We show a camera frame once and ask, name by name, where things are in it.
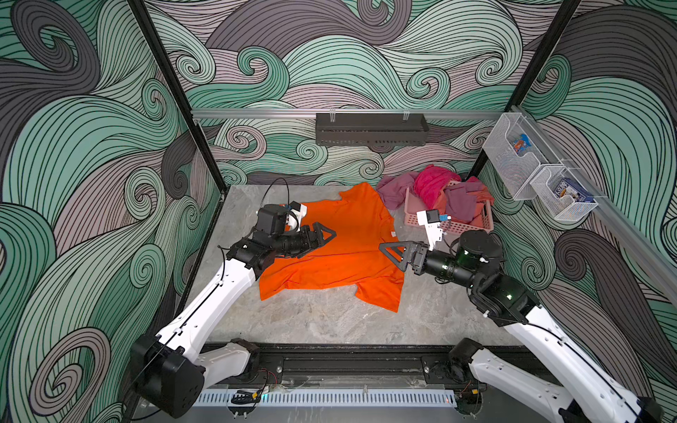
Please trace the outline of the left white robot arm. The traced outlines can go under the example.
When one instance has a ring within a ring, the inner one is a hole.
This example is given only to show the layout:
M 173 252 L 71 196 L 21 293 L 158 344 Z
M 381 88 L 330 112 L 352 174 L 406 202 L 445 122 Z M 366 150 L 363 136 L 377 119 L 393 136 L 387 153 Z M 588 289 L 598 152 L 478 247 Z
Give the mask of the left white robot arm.
M 130 349 L 132 391 L 177 419 L 204 389 L 256 370 L 255 345 L 235 340 L 211 352 L 206 341 L 236 300 L 278 258 L 302 258 L 333 241 L 335 230 L 303 224 L 307 208 L 292 202 L 266 204 L 250 232 L 223 251 L 220 269 L 203 291 L 154 335 L 139 337 Z

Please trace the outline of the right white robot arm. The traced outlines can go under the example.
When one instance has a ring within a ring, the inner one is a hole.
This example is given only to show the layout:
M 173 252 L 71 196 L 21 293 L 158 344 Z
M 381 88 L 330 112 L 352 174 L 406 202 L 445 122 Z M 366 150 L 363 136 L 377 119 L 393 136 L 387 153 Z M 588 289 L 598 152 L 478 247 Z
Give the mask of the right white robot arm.
M 502 272 L 502 247 L 489 233 L 466 231 L 454 244 L 456 251 L 448 252 L 416 241 L 383 243 L 379 250 L 401 271 L 463 287 L 477 310 L 517 338 L 556 381 L 542 380 L 465 338 L 451 358 L 469 368 L 474 380 L 499 389 L 550 422 L 662 421 L 664 412 L 654 399 L 639 397 L 615 381 L 528 289 Z

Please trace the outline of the orange t-shirt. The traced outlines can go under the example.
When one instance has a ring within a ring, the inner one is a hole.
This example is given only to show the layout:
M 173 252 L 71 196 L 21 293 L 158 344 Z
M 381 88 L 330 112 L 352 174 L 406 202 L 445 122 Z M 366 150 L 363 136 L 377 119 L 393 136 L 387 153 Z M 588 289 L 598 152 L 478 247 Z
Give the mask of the orange t-shirt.
M 380 250 L 396 243 L 394 218 L 377 191 L 361 183 L 340 193 L 339 200 L 308 203 L 303 218 L 336 232 L 324 247 L 302 258 L 278 258 L 259 279 L 260 299 L 284 290 L 356 287 L 361 301 L 397 313 L 405 275 Z

